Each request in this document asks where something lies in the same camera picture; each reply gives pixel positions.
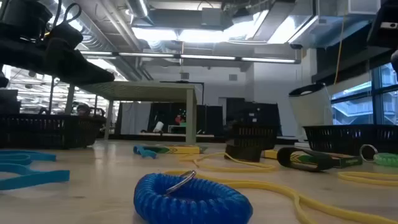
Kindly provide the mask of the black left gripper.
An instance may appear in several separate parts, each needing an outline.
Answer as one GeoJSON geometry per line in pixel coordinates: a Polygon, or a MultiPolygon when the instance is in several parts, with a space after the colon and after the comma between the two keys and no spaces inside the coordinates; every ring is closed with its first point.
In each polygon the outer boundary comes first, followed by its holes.
{"type": "Polygon", "coordinates": [[[0,37],[0,64],[19,68],[46,68],[46,74],[74,85],[114,81],[114,74],[87,61],[62,39],[38,43],[0,37]]]}

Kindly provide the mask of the blue rubber band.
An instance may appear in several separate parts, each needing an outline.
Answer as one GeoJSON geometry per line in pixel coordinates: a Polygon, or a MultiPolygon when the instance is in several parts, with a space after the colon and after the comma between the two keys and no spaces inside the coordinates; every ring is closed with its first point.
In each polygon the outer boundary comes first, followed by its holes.
{"type": "Polygon", "coordinates": [[[55,154],[47,154],[43,152],[15,150],[0,151],[0,163],[5,164],[19,164],[27,166],[34,161],[55,162],[56,160],[57,156],[55,154]]]}
{"type": "Polygon", "coordinates": [[[141,145],[135,145],[133,148],[134,154],[141,155],[141,157],[146,158],[150,157],[152,159],[155,159],[157,157],[157,153],[148,149],[145,149],[144,146],[141,145]]]}
{"type": "Polygon", "coordinates": [[[0,163],[0,172],[18,174],[8,179],[0,179],[0,190],[21,189],[70,180],[69,170],[39,171],[19,164],[0,163]]]}

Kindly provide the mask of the yellow green crayon box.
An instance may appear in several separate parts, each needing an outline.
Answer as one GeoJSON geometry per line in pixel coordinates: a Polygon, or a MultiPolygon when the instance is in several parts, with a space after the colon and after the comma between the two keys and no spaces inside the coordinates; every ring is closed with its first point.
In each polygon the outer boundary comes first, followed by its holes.
{"type": "Polygon", "coordinates": [[[200,146],[189,146],[189,145],[167,145],[167,146],[157,146],[156,153],[158,154],[201,154],[205,152],[207,147],[200,146]]]}
{"type": "MultiPolygon", "coordinates": [[[[262,157],[266,159],[277,159],[277,149],[266,150],[262,153],[262,157]]],[[[360,166],[363,164],[363,160],[360,156],[348,156],[344,154],[326,153],[333,159],[333,167],[343,169],[352,166],[360,166]]],[[[305,152],[293,152],[290,156],[290,160],[294,163],[299,164],[311,164],[315,165],[315,158],[305,152]]]]}

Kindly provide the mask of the blue coil keychain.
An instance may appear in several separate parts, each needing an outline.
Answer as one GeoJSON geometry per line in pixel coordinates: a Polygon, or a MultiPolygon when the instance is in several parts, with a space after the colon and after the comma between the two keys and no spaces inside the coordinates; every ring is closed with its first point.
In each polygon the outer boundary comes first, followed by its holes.
{"type": "Polygon", "coordinates": [[[193,178],[166,192],[183,180],[160,173],[143,176],[134,189],[136,213],[148,224],[247,224],[252,217],[246,196],[211,180],[193,178]]]}

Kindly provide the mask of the yellow rubber band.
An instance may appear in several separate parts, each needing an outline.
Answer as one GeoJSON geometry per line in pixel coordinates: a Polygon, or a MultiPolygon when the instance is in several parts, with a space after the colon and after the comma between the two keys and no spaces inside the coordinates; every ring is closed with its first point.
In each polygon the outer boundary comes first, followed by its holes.
{"type": "Polygon", "coordinates": [[[301,224],[317,224],[316,221],[312,220],[307,216],[301,205],[304,204],[314,210],[323,212],[327,215],[350,220],[362,224],[398,224],[398,221],[384,218],[378,215],[371,215],[368,213],[354,212],[352,210],[345,210],[342,208],[326,205],[310,197],[304,196],[298,193],[296,190],[291,189],[284,185],[273,184],[270,182],[262,182],[255,180],[243,180],[243,179],[220,179],[215,177],[209,177],[205,175],[197,175],[200,179],[211,180],[220,184],[225,184],[232,188],[238,189],[261,189],[276,192],[290,198],[294,205],[295,216],[301,224]]]}
{"type": "Polygon", "coordinates": [[[268,172],[274,172],[277,170],[276,166],[273,166],[273,165],[263,164],[263,163],[259,163],[259,162],[245,162],[245,161],[240,161],[240,160],[234,159],[229,154],[227,154],[225,152],[205,154],[204,156],[200,156],[200,157],[195,157],[194,154],[187,154],[187,155],[181,156],[179,158],[179,161],[180,162],[192,162],[199,169],[205,169],[205,170],[213,171],[213,172],[268,173],[268,172]],[[209,159],[210,157],[215,157],[215,156],[226,156],[232,162],[250,166],[250,168],[217,167],[217,166],[211,166],[211,165],[206,165],[206,164],[200,163],[202,160],[209,159]]]}
{"type": "Polygon", "coordinates": [[[398,187],[398,175],[372,172],[339,172],[338,178],[369,185],[398,187]]]}

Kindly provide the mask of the black rubber band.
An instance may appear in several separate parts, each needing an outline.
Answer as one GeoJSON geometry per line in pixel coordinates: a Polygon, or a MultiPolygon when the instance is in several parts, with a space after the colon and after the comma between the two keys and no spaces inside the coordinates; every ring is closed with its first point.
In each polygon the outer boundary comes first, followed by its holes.
{"type": "Polygon", "coordinates": [[[333,158],[328,154],[295,147],[283,147],[279,149],[277,152],[277,161],[284,167],[306,172],[323,172],[324,170],[332,169],[334,167],[333,158]],[[316,166],[310,167],[302,164],[294,164],[290,159],[294,152],[304,152],[311,156],[315,160],[316,166]]]}

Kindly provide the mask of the green coil keychain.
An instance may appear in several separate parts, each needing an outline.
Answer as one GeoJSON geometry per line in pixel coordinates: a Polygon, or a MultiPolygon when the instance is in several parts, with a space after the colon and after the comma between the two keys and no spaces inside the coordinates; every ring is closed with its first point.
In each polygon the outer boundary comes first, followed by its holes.
{"type": "Polygon", "coordinates": [[[359,155],[361,156],[362,160],[367,163],[386,167],[398,167],[398,154],[379,152],[377,148],[371,144],[363,144],[359,148],[359,155]],[[367,148],[370,148],[373,151],[370,159],[367,159],[364,156],[364,150],[367,148]]]}

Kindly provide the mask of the large black plastic basket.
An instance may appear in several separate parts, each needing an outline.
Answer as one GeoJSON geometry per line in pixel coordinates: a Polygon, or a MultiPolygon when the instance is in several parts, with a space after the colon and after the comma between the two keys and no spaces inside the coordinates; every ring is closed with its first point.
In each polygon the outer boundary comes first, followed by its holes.
{"type": "Polygon", "coordinates": [[[105,122],[90,116],[0,114],[0,148],[87,147],[94,144],[105,122]]]}

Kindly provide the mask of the white curtain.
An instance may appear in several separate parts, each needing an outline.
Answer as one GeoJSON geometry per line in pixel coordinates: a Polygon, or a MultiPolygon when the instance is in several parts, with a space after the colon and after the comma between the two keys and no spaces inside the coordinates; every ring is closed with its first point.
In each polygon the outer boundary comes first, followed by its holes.
{"type": "Polygon", "coordinates": [[[121,134],[139,134],[147,131],[151,103],[122,103],[121,134]]]}

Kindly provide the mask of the long ceiling light bar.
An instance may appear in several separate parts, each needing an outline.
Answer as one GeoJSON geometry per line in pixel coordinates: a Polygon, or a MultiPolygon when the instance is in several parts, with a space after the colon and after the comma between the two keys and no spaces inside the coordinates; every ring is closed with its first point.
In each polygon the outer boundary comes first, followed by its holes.
{"type": "Polygon", "coordinates": [[[102,52],[102,51],[81,51],[82,55],[105,56],[105,57],[146,57],[146,58],[174,58],[190,60],[220,60],[232,62],[253,62],[253,63],[286,63],[298,64],[297,59],[286,58],[256,58],[256,57],[235,57],[220,55],[195,55],[195,54],[164,54],[164,53],[143,53],[143,52],[102,52]]]}

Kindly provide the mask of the black partition curtain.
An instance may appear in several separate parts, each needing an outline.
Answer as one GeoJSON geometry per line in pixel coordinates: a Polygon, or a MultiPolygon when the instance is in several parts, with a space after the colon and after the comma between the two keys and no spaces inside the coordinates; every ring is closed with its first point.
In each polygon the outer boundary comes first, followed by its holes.
{"type": "MultiPolygon", "coordinates": [[[[153,132],[158,121],[164,123],[163,133],[185,134],[187,123],[185,103],[152,103],[147,130],[153,132]],[[175,117],[182,114],[186,118],[186,125],[179,126],[175,117]]],[[[220,135],[223,132],[223,107],[197,105],[197,134],[220,135]]]]}

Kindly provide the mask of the black cabinet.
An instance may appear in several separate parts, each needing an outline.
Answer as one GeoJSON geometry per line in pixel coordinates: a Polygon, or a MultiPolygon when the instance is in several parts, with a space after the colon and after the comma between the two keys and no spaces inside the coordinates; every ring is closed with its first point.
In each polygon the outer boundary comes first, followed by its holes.
{"type": "Polygon", "coordinates": [[[277,126],[277,136],[282,135],[278,104],[256,103],[246,101],[244,98],[227,98],[226,124],[233,121],[277,126]]]}

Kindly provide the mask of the small black plastic basket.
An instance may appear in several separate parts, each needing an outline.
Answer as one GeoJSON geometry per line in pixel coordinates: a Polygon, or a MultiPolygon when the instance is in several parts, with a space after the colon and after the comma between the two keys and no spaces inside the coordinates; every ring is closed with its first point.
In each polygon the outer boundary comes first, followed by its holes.
{"type": "Polygon", "coordinates": [[[234,124],[226,135],[226,144],[234,147],[273,149],[279,132],[278,126],[234,124]]]}

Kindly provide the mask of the white cup black rim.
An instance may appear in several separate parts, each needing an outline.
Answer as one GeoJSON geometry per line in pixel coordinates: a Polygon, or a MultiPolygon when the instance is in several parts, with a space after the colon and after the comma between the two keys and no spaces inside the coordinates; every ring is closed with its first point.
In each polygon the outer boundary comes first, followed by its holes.
{"type": "Polygon", "coordinates": [[[324,83],[296,88],[289,93],[289,102],[297,123],[298,142],[295,147],[309,149],[304,126],[323,126],[333,124],[330,95],[324,83]]]}

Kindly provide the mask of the black window frame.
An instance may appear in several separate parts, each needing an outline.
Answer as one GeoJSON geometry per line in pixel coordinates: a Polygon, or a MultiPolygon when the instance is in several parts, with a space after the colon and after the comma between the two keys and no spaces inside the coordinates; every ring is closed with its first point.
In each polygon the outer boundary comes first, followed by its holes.
{"type": "Polygon", "coordinates": [[[398,125],[398,76],[391,63],[328,87],[333,124],[398,125]]]}

